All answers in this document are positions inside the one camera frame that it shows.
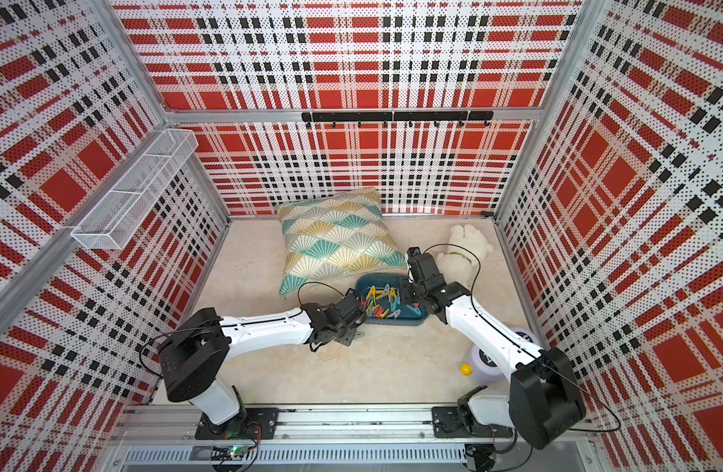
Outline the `teal clothespin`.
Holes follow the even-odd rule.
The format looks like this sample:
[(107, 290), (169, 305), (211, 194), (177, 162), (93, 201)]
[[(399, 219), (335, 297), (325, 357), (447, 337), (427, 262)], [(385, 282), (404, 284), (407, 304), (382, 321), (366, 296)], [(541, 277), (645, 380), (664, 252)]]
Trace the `teal clothespin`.
[(418, 304), (416, 304), (416, 303), (414, 303), (414, 304), (408, 304), (408, 305), (406, 306), (406, 308), (407, 308), (407, 310), (408, 310), (409, 312), (412, 312), (412, 313), (415, 314), (416, 316), (421, 316), (421, 315), (422, 315), (422, 309), (420, 309), (420, 305), (418, 305)]

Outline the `yellow clothespin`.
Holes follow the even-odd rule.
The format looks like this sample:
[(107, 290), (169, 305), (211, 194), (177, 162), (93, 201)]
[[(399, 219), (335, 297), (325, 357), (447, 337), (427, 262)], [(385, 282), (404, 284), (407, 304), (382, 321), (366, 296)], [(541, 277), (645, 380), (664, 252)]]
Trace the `yellow clothespin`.
[(384, 319), (389, 310), (382, 305), (369, 305), (366, 310), (367, 317), (373, 318), (373, 319)]
[(376, 295), (377, 295), (376, 287), (375, 287), (374, 285), (372, 285), (371, 287), (369, 287), (369, 291), (367, 292), (367, 295), (366, 295), (366, 297), (365, 297), (365, 300), (366, 300), (366, 301), (369, 301), (369, 300), (375, 301), (375, 300), (376, 300)]

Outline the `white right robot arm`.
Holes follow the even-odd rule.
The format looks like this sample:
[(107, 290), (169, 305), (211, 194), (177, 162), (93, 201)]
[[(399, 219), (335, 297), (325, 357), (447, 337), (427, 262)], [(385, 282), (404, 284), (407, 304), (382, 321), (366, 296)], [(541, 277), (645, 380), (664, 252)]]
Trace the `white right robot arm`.
[(543, 349), (493, 317), (459, 282), (448, 283), (434, 257), (408, 249), (409, 278), (402, 282), (405, 304), (418, 303), (443, 324), (469, 338), (508, 380), (505, 405), (472, 408), (483, 424), (505, 424), (542, 450), (582, 421), (587, 413), (573, 366), (557, 348)]

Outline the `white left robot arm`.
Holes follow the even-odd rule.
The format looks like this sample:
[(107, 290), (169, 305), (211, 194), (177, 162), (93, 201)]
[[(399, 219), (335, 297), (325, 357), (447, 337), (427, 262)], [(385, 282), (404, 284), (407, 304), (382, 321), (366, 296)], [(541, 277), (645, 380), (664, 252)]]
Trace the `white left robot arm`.
[(221, 317), (197, 311), (159, 347), (166, 398), (196, 406), (214, 427), (243, 411), (237, 389), (221, 379), (223, 365), (243, 354), (283, 345), (316, 351), (331, 342), (350, 345), (367, 314), (353, 289), (335, 303), (301, 303), (288, 311), (254, 317)]

